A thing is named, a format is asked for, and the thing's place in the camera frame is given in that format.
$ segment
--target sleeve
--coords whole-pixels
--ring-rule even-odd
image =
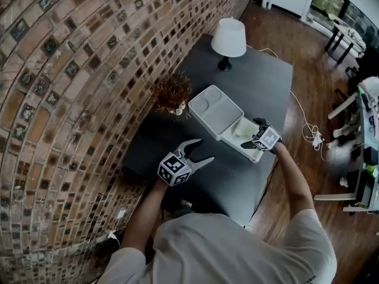
[[[135,248],[121,248],[111,256],[104,274],[97,284],[126,284],[138,277],[144,270],[146,258]]]
[[[290,221],[284,248],[314,271],[312,283],[332,282],[337,270],[337,259],[314,210],[304,209]]]

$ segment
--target potted plant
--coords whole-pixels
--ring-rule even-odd
[[[192,97],[191,80],[176,71],[158,79],[153,85],[158,111],[180,116]]]

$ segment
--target white lamp shade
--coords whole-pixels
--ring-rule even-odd
[[[245,26],[235,19],[221,19],[217,25],[211,45],[222,56],[242,56],[246,51]]]

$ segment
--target table lamp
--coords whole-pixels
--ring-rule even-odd
[[[242,56],[246,51],[245,26],[242,22],[232,18],[221,19],[211,45],[217,53],[224,56],[223,60],[219,62],[219,69],[230,70],[232,65],[229,57]]]

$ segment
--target dark table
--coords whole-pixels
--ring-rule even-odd
[[[202,36],[180,66],[191,79],[194,96],[216,85],[244,110],[246,118],[266,118],[281,132],[290,97],[292,65],[248,48],[242,57],[231,59],[231,71],[222,72],[217,68],[221,57],[213,51],[210,41],[211,36]],[[126,166],[153,179],[157,177],[160,160],[180,142],[191,138],[204,140],[192,153],[193,160],[208,156],[215,159],[188,182],[169,191],[194,205],[224,212],[239,224],[247,224],[259,204],[274,163],[270,152],[253,164],[226,143],[212,138],[195,118],[175,119],[153,111],[129,147]]]

